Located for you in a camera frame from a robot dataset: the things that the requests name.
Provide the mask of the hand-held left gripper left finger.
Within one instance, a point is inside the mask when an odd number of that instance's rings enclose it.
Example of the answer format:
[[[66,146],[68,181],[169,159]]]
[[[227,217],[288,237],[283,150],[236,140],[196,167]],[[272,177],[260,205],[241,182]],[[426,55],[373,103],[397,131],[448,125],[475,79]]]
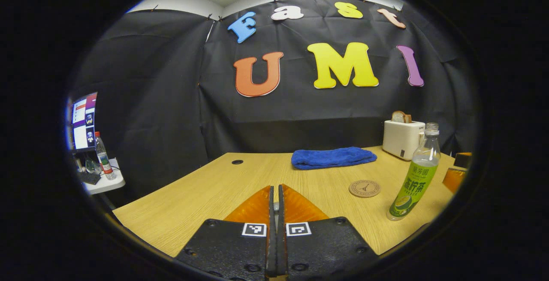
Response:
[[[273,187],[259,189],[225,219],[205,220],[176,260],[230,281],[267,281],[276,269]]]

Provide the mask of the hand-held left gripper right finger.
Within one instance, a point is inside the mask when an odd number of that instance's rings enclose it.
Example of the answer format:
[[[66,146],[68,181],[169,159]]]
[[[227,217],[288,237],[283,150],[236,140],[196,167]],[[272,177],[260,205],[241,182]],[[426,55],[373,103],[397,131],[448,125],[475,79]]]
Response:
[[[287,281],[343,281],[378,261],[346,217],[328,217],[288,185],[278,192],[278,271]]]

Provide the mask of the green label water bottle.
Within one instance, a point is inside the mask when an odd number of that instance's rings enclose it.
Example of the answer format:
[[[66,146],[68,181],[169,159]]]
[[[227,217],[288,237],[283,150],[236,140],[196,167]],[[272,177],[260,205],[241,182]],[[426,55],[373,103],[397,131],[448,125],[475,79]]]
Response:
[[[429,187],[441,158],[439,134],[437,123],[426,124],[424,137],[412,155],[403,185],[386,213],[388,220],[396,222],[410,214]]]

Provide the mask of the round cork coaster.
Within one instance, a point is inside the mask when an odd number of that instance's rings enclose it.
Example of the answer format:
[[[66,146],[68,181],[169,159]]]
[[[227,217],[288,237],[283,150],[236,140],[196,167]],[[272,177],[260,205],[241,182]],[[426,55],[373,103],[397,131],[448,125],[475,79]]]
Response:
[[[360,198],[371,198],[381,192],[381,186],[376,181],[360,180],[351,183],[349,192]]]

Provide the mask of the red-capped clear plastic bottle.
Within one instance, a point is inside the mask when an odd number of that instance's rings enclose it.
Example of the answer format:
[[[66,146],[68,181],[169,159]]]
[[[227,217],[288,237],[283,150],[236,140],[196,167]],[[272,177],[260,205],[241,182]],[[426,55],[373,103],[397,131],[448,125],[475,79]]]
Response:
[[[96,140],[96,155],[102,168],[102,172],[106,179],[108,179],[108,181],[113,181],[114,179],[116,179],[116,174],[114,173],[114,170],[112,169],[112,166],[110,164],[110,160],[106,152],[106,147],[100,137],[100,132],[94,132],[94,136]]]

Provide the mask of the white toaster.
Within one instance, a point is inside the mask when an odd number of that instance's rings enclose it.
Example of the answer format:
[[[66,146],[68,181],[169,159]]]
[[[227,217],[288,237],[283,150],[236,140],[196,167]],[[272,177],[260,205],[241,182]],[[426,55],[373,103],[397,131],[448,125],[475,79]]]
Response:
[[[412,160],[424,137],[426,124],[420,121],[402,123],[384,121],[382,149],[403,160]]]

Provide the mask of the blue towel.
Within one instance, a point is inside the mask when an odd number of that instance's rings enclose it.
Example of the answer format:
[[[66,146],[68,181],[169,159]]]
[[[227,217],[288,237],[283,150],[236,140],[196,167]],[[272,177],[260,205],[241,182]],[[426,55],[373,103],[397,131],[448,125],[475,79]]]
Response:
[[[291,156],[291,164],[300,170],[332,167],[349,167],[371,163],[377,160],[372,151],[359,147],[338,148],[333,150],[296,150]]]

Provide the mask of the white side table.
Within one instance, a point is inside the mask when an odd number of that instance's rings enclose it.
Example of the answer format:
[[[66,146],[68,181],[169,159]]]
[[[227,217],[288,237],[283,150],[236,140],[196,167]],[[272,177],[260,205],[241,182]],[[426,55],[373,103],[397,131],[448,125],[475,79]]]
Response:
[[[125,179],[120,170],[120,166],[118,165],[117,158],[112,158],[109,160],[112,168],[114,168],[116,179],[114,179],[113,181],[108,181],[108,179],[106,179],[104,174],[101,174],[100,175],[101,179],[100,181],[98,181],[96,185],[90,185],[82,182],[82,185],[85,187],[85,189],[88,191],[89,194],[94,195],[94,194],[99,194],[106,191],[112,191],[112,190],[121,188],[126,184]]]

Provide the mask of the computer monitor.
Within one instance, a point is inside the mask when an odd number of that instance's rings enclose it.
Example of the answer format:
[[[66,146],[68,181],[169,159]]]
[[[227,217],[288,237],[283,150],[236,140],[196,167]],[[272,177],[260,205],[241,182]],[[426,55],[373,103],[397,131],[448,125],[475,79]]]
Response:
[[[72,151],[95,150],[97,96],[98,92],[90,93],[72,103],[70,116],[70,149]]]

